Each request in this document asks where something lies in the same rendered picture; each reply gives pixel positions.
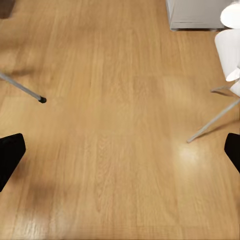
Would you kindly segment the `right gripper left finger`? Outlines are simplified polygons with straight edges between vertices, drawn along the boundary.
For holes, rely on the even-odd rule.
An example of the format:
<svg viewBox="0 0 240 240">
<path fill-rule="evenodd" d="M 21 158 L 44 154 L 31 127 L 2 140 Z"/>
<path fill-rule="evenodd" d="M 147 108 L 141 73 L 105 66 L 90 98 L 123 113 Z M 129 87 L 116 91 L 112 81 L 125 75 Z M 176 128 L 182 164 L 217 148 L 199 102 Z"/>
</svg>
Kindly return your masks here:
<svg viewBox="0 0 240 240">
<path fill-rule="evenodd" d="M 26 152 L 22 133 L 0 138 L 0 193 Z"/>
</svg>

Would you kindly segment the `camera tripod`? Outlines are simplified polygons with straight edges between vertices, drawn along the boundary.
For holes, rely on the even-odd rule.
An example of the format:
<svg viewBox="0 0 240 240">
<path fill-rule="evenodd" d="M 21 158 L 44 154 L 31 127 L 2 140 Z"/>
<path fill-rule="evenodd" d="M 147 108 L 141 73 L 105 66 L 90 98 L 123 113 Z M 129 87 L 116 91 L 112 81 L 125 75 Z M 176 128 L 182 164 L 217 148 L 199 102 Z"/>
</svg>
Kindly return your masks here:
<svg viewBox="0 0 240 240">
<path fill-rule="evenodd" d="M 36 98 L 40 103 L 45 103 L 46 102 L 46 98 L 39 96 L 37 94 L 35 94 L 34 92 L 32 92 L 31 90 L 29 90 L 28 88 L 24 87 L 23 85 L 19 84 L 18 82 L 16 82 L 15 80 L 11 79 L 10 77 L 8 77 L 7 75 L 5 75 L 4 73 L 0 72 L 0 78 L 6 80 L 7 82 L 11 83 L 12 85 L 16 86 L 17 88 L 21 89 L 22 91 L 28 93 L 29 95 L 31 95 L 32 97 Z"/>
</svg>

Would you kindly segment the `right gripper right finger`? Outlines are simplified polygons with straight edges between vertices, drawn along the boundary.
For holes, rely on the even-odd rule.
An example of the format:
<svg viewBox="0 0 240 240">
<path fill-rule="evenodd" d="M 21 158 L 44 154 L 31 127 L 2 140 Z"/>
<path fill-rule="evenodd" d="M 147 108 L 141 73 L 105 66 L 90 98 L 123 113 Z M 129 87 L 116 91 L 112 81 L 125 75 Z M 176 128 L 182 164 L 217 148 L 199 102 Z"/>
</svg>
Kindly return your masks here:
<svg viewBox="0 0 240 240">
<path fill-rule="evenodd" d="M 229 133 L 224 146 L 224 151 L 240 172 L 240 135 Z"/>
</svg>

